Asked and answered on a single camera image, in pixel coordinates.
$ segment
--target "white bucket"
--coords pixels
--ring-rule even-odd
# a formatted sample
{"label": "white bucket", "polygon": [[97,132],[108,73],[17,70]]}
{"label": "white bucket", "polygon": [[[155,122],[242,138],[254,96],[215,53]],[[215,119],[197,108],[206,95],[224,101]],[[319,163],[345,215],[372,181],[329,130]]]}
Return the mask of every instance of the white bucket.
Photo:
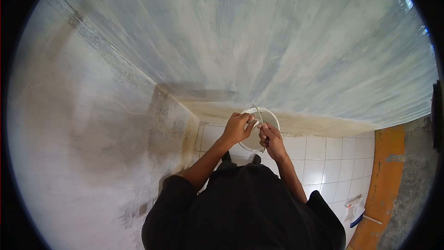
{"label": "white bucket", "polygon": [[258,120],[255,123],[253,130],[251,131],[250,137],[243,140],[242,142],[239,142],[239,145],[241,145],[242,148],[253,153],[262,152],[262,150],[264,149],[264,147],[262,147],[261,144],[259,144],[260,138],[259,138],[259,129],[257,128],[257,125],[261,122],[261,118],[259,117],[258,111],[261,113],[264,122],[270,123],[272,126],[280,130],[279,121],[270,110],[262,107],[258,107],[258,109],[250,107],[242,111],[242,114],[244,113],[254,114],[255,118]]}

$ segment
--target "hand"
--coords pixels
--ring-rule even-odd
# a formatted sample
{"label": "hand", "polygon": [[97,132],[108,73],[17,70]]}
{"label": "hand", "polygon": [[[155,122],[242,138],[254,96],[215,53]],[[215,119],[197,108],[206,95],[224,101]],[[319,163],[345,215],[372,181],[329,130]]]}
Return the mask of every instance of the hand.
{"label": "hand", "polygon": [[288,157],[287,151],[282,141],[281,133],[270,123],[258,125],[260,144],[267,148],[267,152],[276,162],[282,161]]}
{"label": "hand", "polygon": [[[225,131],[219,139],[229,145],[231,148],[234,146],[234,144],[239,143],[250,136],[251,130],[253,129],[253,125],[256,123],[256,121],[257,120],[254,118],[254,116],[249,113],[233,113],[230,119],[228,119]],[[250,123],[245,129],[244,127],[247,122]]]}

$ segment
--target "orange wall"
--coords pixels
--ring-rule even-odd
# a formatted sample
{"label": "orange wall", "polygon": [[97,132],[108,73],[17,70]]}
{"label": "orange wall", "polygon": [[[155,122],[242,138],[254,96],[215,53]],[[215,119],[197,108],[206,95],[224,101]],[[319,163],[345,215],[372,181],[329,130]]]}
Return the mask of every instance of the orange wall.
{"label": "orange wall", "polygon": [[404,166],[404,160],[399,156],[404,154],[404,136],[402,125],[375,132],[375,159],[364,214],[381,221],[382,225],[363,219],[349,244],[354,250],[376,249],[389,223]]}

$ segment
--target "person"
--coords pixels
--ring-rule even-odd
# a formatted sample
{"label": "person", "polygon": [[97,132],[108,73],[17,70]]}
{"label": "person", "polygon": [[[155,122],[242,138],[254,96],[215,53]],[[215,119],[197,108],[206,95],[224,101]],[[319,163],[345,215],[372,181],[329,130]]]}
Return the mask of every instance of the person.
{"label": "person", "polygon": [[228,150],[250,135],[255,122],[251,114],[233,113],[203,157],[182,176],[165,179],[142,227],[145,249],[345,248],[345,230],[319,192],[307,200],[278,129],[258,125],[280,179],[257,157],[232,165]]}

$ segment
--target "floor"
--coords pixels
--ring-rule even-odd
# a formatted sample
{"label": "floor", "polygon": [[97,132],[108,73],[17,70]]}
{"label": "floor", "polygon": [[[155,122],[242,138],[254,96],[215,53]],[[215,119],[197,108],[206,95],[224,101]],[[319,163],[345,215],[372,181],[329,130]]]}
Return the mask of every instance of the floor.
{"label": "floor", "polygon": [[[222,126],[201,125],[194,149],[195,159],[202,157],[223,131]],[[357,226],[350,229],[347,224],[345,203],[360,194],[367,198],[373,170],[375,132],[341,138],[284,137],[284,145],[307,198],[312,191],[320,191],[344,225],[348,245]],[[234,163],[242,166],[252,162],[254,153],[236,144],[230,149],[230,155]],[[259,155],[262,164],[279,176],[278,167],[267,152]]]}

